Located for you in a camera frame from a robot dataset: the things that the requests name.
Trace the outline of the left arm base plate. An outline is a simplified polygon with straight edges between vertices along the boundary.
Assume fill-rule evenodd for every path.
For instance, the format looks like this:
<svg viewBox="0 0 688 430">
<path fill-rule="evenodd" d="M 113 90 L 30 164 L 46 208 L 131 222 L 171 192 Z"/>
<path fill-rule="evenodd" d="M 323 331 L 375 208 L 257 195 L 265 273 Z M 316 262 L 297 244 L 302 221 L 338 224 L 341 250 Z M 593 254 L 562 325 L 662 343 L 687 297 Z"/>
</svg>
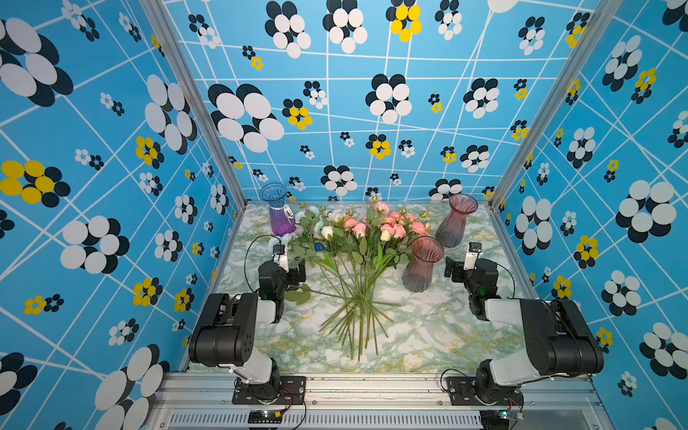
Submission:
<svg viewBox="0 0 688 430">
<path fill-rule="evenodd" d="M 304 376 L 281 376 L 279 379 L 273 377 L 268 383 L 262 384 L 249 384 L 236 379 L 231 401 L 234 405 L 247 406 L 302 405 L 305 393 Z"/>
</svg>

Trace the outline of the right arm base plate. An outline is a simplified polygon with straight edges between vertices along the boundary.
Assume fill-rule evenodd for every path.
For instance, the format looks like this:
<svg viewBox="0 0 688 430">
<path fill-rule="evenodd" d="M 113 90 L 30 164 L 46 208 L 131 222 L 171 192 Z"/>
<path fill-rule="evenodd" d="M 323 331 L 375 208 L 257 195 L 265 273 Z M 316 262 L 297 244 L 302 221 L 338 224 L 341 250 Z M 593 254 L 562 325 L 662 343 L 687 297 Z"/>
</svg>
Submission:
<svg viewBox="0 0 688 430">
<path fill-rule="evenodd" d="M 524 403 L 522 391 L 514 386 L 500 386 L 488 380 L 467 376 L 448 376 L 443 386 L 453 406 L 520 407 Z"/>
</svg>

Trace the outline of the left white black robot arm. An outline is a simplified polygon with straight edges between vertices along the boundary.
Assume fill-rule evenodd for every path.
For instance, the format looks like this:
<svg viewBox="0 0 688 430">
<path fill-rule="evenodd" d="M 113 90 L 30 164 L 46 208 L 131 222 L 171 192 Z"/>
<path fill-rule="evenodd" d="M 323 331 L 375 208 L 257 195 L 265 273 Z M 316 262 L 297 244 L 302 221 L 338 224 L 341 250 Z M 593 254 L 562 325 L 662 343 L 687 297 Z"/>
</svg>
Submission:
<svg viewBox="0 0 688 430">
<path fill-rule="evenodd" d="M 258 281 L 256 292 L 209 295 L 189 340 L 188 356 L 194 364 L 229 369 L 250 388 L 276 392 L 281 373 L 276 361 L 254 345 L 255 328 L 281 321 L 286 292 L 306 281 L 306 267 L 301 262 L 286 270 L 268 261 L 260 265 Z"/>
</svg>

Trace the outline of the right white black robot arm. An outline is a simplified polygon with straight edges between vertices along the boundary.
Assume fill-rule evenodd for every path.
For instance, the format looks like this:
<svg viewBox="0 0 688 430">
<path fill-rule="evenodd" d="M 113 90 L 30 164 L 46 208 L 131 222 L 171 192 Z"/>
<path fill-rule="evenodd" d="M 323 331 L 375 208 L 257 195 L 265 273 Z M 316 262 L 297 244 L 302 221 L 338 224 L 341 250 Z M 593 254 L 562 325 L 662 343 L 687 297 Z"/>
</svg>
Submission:
<svg viewBox="0 0 688 430">
<path fill-rule="evenodd" d="M 480 395 L 487 397 L 550 376 L 592 376 L 603 370 L 603 350 L 578 306 L 566 299 L 502 298 L 497 291 L 497 268 L 497 263 L 487 259 L 445 260 L 444 276 L 466 288 L 469 310 L 478 320 L 522 329 L 523 349 L 479 365 L 476 387 Z"/>
</svg>

